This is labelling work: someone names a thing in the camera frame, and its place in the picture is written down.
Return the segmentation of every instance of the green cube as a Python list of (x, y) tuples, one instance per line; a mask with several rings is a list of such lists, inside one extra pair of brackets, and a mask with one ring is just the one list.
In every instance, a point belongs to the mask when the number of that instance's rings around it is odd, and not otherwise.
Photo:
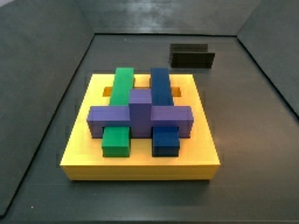
[(106, 127), (102, 141), (106, 158), (130, 157), (130, 127)]

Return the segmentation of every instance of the yellow base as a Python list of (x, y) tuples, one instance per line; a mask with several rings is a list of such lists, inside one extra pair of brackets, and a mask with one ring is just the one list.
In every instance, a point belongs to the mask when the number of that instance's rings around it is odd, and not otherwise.
[[(191, 106), (194, 125), (191, 138), (181, 139), (179, 157), (153, 157), (153, 140), (131, 139), (130, 157), (103, 157), (102, 139), (92, 139), (87, 117), (90, 106), (108, 105), (103, 96), (112, 87), (114, 74), (94, 74), (70, 136), (60, 167), (72, 180), (170, 180), (213, 179), (221, 161), (211, 138), (193, 75), (171, 75), (173, 87), (181, 88), (174, 97), (177, 106)], [(135, 87), (150, 88), (150, 75), (135, 75)]]

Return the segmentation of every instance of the toy block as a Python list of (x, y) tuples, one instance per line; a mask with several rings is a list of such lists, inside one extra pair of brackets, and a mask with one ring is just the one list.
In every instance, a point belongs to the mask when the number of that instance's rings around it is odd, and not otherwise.
[(87, 122), (92, 138), (102, 138), (104, 127), (130, 127), (128, 106), (90, 107)]
[[(135, 69), (116, 69), (110, 106), (128, 106), (130, 89), (135, 83)], [(130, 157), (130, 127), (106, 127), (103, 133), (104, 157)]]
[(127, 105), (130, 89), (135, 82), (135, 69), (132, 67), (119, 67), (116, 69), (110, 105)]
[(179, 127), (181, 138), (190, 138), (193, 131), (193, 108), (190, 106), (153, 106), (153, 126)]
[(154, 157), (179, 157), (181, 138), (178, 127), (154, 127)]
[(154, 105), (174, 105), (170, 73), (167, 68), (151, 68), (151, 87)]
[(104, 158), (130, 157), (130, 128), (106, 127), (102, 141)]
[(131, 118), (131, 137), (150, 138), (153, 136), (151, 89), (131, 89), (128, 107), (130, 107), (130, 118)]

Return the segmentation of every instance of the purple bar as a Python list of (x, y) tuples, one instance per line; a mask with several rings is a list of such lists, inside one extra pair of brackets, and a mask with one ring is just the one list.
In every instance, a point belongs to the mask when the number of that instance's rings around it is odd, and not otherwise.
[(153, 136), (151, 89), (131, 89), (128, 107), (131, 117), (131, 137), (132, 138), (151, 137)]
[(88, 111), (88, 128), (94, 138), (103, 137), (104, 127), (130, 127), (128, 106), (94, 106)]
[(153, 106), (153, 126), (179, 127), (179, 136), (191, 137), (193, 108), (189, 106)]

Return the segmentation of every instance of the navy block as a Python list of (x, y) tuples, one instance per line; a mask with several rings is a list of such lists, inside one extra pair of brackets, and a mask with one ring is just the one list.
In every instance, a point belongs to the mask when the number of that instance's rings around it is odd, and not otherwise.
[(174, 96), (167, 68), (151, 68), (151, 88), (154, 106), (173, 106)]
[(178, 127), (154, 127), (154, 157), (179, 157), (181, 138)]

